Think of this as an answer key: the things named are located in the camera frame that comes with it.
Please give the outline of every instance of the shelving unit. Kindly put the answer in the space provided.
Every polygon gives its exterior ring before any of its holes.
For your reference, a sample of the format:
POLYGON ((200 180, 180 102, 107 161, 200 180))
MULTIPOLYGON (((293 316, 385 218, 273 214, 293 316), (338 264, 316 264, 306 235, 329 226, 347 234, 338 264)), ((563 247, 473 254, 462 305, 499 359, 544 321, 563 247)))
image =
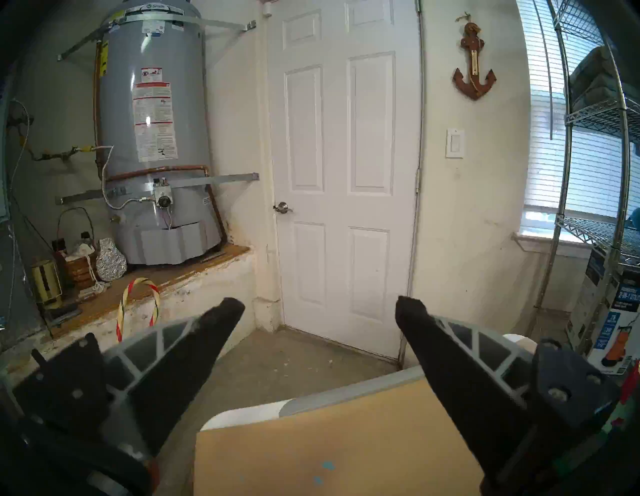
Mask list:
POLYGON ((560 232, 562 229, 566 229, 575 237, 605 255, 605 274, 598 284, 593 304, 589 310, 588 322, 590 324, 587 332, 584 333, 584 340, 580 344, 580 349, 578 349, 578 351, 582 351, 585 340, 591 335, 595 321, 603 307, 605 290, 611 281, 613 273, 617 271, 620 266, 640 270, 640 233, 632 228, 625 231, 631 163, 629 140, 631 139, 634 142, 640 143, 640 105, 625 96, 620 80, 620 73, 615 64, 613 52, 611 51, 611 45, 606 36, 602 36, 589 12, 578 3, 577 0, 562 0, 557 9, 557 13, 552 0, 547 0, 547 4, 554 20, 554 29, 556 31, 563 64, 564 96, 566 99, 566 114, 564 118, 564 168, 554 237, 551 243, 547 268, 542 280, 540 292, 538 293, 538 299, 534 306, 535 313, 531 319, 529 334, 531 334, 535 325, 537 312, 539 312, 542 307, 547 291, 549 278, 556 258, 560 232), (615 99, 605 100, 573 111, 570 97, 569 68, 563 36, 567 33, 597 44, 604 44, 608 48, 616 69, 618 94, 615 99), (616 223, 584 220, 566 217, 564 215, 571 171, 571 148, 574 126, 609 134, 621 140, 620 198, 618 200, 616 223))
MULTIPOLYGON (((640 142, 640 105, 627 97, 625 97, 625 102, 627 104, 629 139, 637 143, 640 142)), ((605 100, 576 110, 567 115, 564 122, 567 125, 583 127, 622 138, 618 100, 605 100)))

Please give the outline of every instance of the concrete floor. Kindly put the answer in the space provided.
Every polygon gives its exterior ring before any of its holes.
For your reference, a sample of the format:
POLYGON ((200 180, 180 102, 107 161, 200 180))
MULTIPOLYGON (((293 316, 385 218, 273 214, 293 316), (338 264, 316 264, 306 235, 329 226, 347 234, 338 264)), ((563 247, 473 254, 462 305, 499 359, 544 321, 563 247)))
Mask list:
POLYGON ((542 309, 537 315, 536 324, 531 332, 531 339, 540 342, 540 339, 548 337, 555 339, 560 344, 569 342, 564 328, 569 320, 569 313, 559 310, 542 309))
POLYGON ((195 437, 226 410, 305 396, 397 371, 396 365, 320 338, 283 329, 255 331, 216 362, 207 382, 158 456, 161 480, 154 494, 193 494, 195 437))

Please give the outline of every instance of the white wall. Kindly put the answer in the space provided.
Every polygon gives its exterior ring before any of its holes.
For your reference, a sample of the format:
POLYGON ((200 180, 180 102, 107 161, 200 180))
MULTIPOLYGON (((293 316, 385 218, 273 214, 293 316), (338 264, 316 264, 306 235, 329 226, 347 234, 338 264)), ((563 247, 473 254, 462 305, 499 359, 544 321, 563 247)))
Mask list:
MULTIPOLYGON (((529 155, 529 70, 515 0, 423 0, 426 126, 413 296, 434 314, 500 332, 527 325, 546 256, 524 252, 517 232, 529 155), (497 82, 472 101, 452 82, 467 76, 460 48, 464 12, 485 41, 481 80, 497 82), (448 127, 466 131, 464 159, 445 158, 448 127)), ((586 261, 558 257, 545 306, 571 310, 586 261)))
MULTIPOLYGON (((72 145, 93 144, 92 78, 95 45, 83 48, 62 62, 56 55, 95 29, 120 0, 68 0, 42 24, 22 58, 16 98, 35 122, 29 144, 36 152, 60 152, 72 145)), ((206 98, 212 168, 215 174, 259 172, 261 181, 220 186, 216 198, 230 240, 255 251, 256 305, 280 299, 271 209, 273 188, 268 147, 266 103, 266 49, 257 0, 194 0, 202 17, 232 22, 256 19, 257 29, 241 36, 224 29, 205 32, 206 98)), ((14 163, 19 147, 10 135, 8 163, 14 163)), ((94 154, 76 154, 68 163, 60 160, 33 162, 23 157, 15 179, 15 194, 25 214, 45 239, 56 237, 56 222, 65 207, 54 204, 65 196, 100 188, 94 154)), ((92 217, 96 238, 110 236, 107 209, 102 200, 81 203, 92 217)), ((31 264, 35 255, 48 256, 42 242, 18 221, 23 256, 31 264)), ((79 212, 63 218, 60 236, 71 244, 88 230, 79 212)))
POLYGON ((208 29, 205 37, 207 108, 215 174, 259 172, 260 182, 227 183, 216 198, 236 244, 256 254, 258 297, 280 299, 273 214, 273 179, 266 63, 266 23, 257 0, 193 0, 202 17, 258 27, 235 35, 208 29))

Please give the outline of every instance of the product box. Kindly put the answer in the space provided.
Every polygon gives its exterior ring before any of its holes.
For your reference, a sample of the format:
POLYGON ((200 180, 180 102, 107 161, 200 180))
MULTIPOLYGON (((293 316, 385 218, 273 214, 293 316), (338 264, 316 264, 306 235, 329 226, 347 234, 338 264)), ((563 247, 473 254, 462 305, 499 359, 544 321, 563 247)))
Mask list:
MULTIPOLYGON (((603 275, 604 256, 592 250, 578 302, 566 327, 574 349, 589 326, 588 313, 603 275)), ((632 360, 640 358, 640 272, 614 273, 604 304, 591 336, 586 337, 584 357, 604 374, 622 375, 632 360)))
POLYGON ((603 276, 604 255, 592 250, 587 270, 584 274, 584 281, 580 288, 580 294, 578 295, 578 301, 566 325, 566 334, 573 349, 580 345, 584 332, 588 327, 587 316, 595 298, 596 288, 603 276))

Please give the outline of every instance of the metal wire shelf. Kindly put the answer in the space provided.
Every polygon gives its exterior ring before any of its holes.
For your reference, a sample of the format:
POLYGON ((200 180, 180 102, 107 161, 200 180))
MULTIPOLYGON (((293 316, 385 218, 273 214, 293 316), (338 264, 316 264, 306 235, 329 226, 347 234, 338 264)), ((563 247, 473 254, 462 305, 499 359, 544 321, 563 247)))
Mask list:
MULTIPOLYGON (((615 224, 573 217, 565 217, 563 221, 558 219, 557 224, 581 241, 599 248, 604 253, 611 249, 613 233, 616 230, 615 224)), ((640 268, 640 232, 627 227, 620 252, 621 264, 640 268)))
POLYGON ((562 0, 554 19, 554 27, 557 28, 558 25, 565 33, 602 45, 598 26, 578 0, 562 0))
MULTIPOLYGON (((627 119, 629 129, 629 141, 640 142, 640 105, 633 100, 626 98, 627 119)), ((566 116, 566 125, 573 124, 576 127, 600 131, 617 138, 622 137, 620 128, 620 112, 618 110, 618 100, 605 100, 584 109, 577 110, 566 116)))

